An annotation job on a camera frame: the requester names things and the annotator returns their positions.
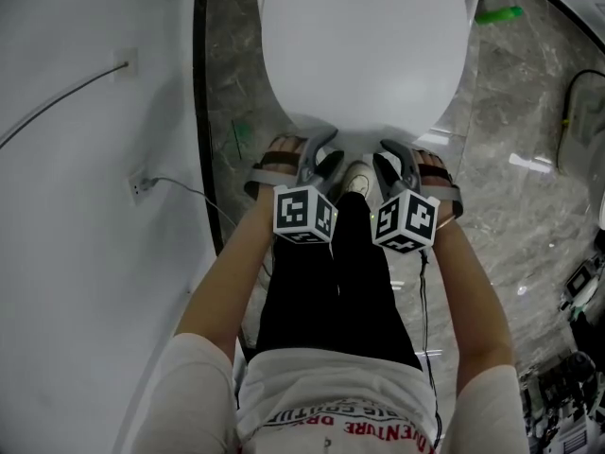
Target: sneaker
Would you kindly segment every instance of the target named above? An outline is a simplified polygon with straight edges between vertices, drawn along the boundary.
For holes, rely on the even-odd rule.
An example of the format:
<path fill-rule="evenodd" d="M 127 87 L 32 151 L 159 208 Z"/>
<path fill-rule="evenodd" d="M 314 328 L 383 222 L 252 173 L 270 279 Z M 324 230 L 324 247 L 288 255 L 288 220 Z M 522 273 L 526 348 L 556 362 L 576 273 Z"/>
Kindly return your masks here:
<path fill-rule="evenodd" d="M 375 181 L 376 175 L 371 166 L 364 162 L 352 162 L 342 179 L 342 195 L 356 192 L 367 198 Z"/>

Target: black cable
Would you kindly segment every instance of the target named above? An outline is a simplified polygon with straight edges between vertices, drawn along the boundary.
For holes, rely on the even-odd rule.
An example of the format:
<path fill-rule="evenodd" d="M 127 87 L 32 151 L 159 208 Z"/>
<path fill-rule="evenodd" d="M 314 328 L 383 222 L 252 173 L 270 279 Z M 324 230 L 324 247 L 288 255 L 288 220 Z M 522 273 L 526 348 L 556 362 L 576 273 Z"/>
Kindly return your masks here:
<path fill-rule="evenodd" d="M 29 118 L 27 118 L 23 123 L 21 123 L 20 125 L 18 125 L 14 130 L 7 131 L 6 134 L 8 136 L 6 138 L 4 138 L 2 140 L 2 142 L 0 142 L 0 149 L 2 149 L 3 147 L 5 147 L 9 143 L 9 141 L 12 140 L 12 138 L 14 138 L 17 134 L 19 134 L 33 120 L 35 120 L 36 118 L 38 118 L 40 115 L 46 113 L 50 108 L 52 108 L 56 104 L 59 104 L 61 101 L 63 101 L 67 97 L 71 96 L 74 93 L 77 93 L 80 89 L 85 88 L 86 86 L 88 86 L 89 84 L 92 84 L 96 80 L 104 78 L 105 76 L 108 76 L 109 74 L 114 73 L 115 71 L 119 71 L 120 69 L 124 69 L 125 67 L 128 67 L 128 66 L 129 66 L 129 63 L 128 62 L 124 62 L 124 63 L 122 63 L 122 64 L 114 67 L 113 69 L 111 69 L 109 71 L 105 71 L 105 72 L 103 72 L 101 74 L 97 74 L 93 78 L 90 78 L 90 79 L 84 81 L 79 86 L 76 86 L 74 89 L 71 89 L 67 93 L 62 94 L 61 96 L 57 97 L 56 99 L 53 99 L 48 104 L 46 104 L 45 106 L 43 106 L 39 111 L 37 111 L 32 116 L 30 116 Z"/>
<path fill-rule="evenodd" d="M 196 190 L 195 188 L 191 188 L 190 186 L 187 186 L 186 184 L 181 183 L 178 180 L 175 180 L 173 178 L 168 178 L 168 177 L 156 177 L 156 178 L 152 178 L 152 179 L 150 179 L 148 181 L 143 181 L 141 183 L 141 185 L 145 189 L 149 189 L 149 188 L 155 186 L 155 184 L 157 182 L 170 182 L 170 183 L 173 183 L 174 185 L 178 185 L 181 188 L 184 188 L 188 192 L 195 193 L 197 195 L 201 195 L 206 200 L 206 202 L 209 203 L 210 205 L 212 205 L 213 207 L 215 207 L 215 209 L 220 214 L 222 214 L 223 217 L 226 218 L 229 221 L 229 223 L 232 224 L 233 227 L 237 227 L 237 224 L 231 219 L 231 217 L 229 217 L 225 212 L 223 212 L 223 210 L 218 205 L 216 205 L 213 201 L 211 201 L 208 197 L 206 197 L 206 195 L 203 192 L 200 192 L 199 190 Z M 265 274 L 270 278 L 271 274 L 268 273 L 268 269 L 267 269 L 267 266 L 265 266 L 265 262 L 264 261 L 262 263 L 262 266 L 263 266 L 263 269 L 265 270 Z"/>
<path fill-rule="evenodd" d="M 435 378 L 433 377 L 433 369 L 431 367 L 431 360 L 428 356 L 428 308 L 426 306 L 426 279 L 424 272 L 426 271 L 426 265 L 428 264 L 428 257 L 425 251 L 420 251 L 422 265 L 420 269 L 420 301 L 423 309 L 423 352 L 424 358 L 426 359 L 426 368 L 428 369 L 428 379 L 435 394 L 435 420 L 437 421 L 437 437 L 435 439 L 434 447 L 437 448 L 441 441 L 441 432 L 443 425 L 441 422 L 441 416 L 439 415 L 439 402 L 437 400 L 437 388 L 435 387 Z"/>

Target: strap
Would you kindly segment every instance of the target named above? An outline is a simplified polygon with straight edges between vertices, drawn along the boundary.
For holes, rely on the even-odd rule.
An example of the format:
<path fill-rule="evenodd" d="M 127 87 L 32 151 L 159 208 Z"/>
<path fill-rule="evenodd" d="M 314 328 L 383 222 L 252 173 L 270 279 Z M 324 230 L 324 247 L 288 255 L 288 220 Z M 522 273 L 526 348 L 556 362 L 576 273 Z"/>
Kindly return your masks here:
<path fill-rule="evenodd" d="M 244 183 L 244 190 L 253 199 L 258 197 L 259 183 L 270 186 L 285 185 L 287 187 L 292 187 L 296 184 L 296 176 L 279 173 L 277 171 L 253 168 L 246 183 Z"/>
<path fill-rule="evenodd" d="M 460 189 L 455 186 L 427 186 L 423 185 L 423 195 L 425 197 L 435 197 L 440 201 L 451 201 L 453 203 L 454 216 L 460 217 L 464 212 L 462 203 L 462 194 Z"/>
<path fill-rule="evenodd" d="M 434 165 L 426 165 L 424 163 L 418 164 L 418 171 L 421 177 L 439 177 L 447 180 L 449 183 L 452 182 L 452 177 L 445 168 Z"/>
<path fill-rule="evenodd" d="M 268 151 L 261 160 L 263 165 L 292 165 L 298 167 L 301 155 L 290 151 Z"/>

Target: black trim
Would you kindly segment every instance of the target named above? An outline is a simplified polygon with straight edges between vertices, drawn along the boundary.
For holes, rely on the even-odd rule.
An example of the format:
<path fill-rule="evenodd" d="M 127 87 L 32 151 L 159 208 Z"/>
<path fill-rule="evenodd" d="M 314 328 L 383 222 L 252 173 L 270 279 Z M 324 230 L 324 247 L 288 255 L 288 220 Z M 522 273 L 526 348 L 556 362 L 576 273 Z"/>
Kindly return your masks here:
<path fill-rule="evenodd" d="M 193 15 L 193 93 L 196 100 L 198 120 L 198 147 L 201 179 L 204 193 L 216 203 L 215 176 L 212 170 L 212 134 L 208 121 L 208 103 L 206 100 L 206 4 L 208 0 L 195 0 Z M 216 254 L 223 250 L 223 237 L 220 232 L 220 220 L 214 207 L 206 203 L 210 232 Z"/>
<path fill-rule="evenodd" d="M 562 12 L 569 20 L 571 20 L 586 36 L 593 41 L 603 54 L 605 54 L 605 42 L 603 42 L 595 32 L 589 28 L 578 15 L 571 10 L 562 0 L 546 0 L 551 3 L 557 10 Z"/>

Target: power outlet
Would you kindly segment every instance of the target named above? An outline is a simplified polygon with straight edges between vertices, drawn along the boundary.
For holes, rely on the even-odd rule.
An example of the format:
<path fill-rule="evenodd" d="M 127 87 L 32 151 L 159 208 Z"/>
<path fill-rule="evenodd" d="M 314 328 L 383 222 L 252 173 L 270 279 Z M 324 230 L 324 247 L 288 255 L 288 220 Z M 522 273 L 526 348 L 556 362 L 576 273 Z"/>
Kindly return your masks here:
<path fill-rule="evenodd" d="M 143 181 L 148 180 L 147 169 L 141 166 L 125 180 L 126 188 L 129 192 L 132 205 L 137 206 L 142 203 L 151 193 L 151 188 L 145 188 Z"/>
<path fill-rule="evenodd" d="M 114 67 L 124 62 L 129 65 L 112 73 L 112 82 L 135 79 L 139 75 L 139 50 L 136 47 L 117 49 L 112 52 L 112 65 Z"/>

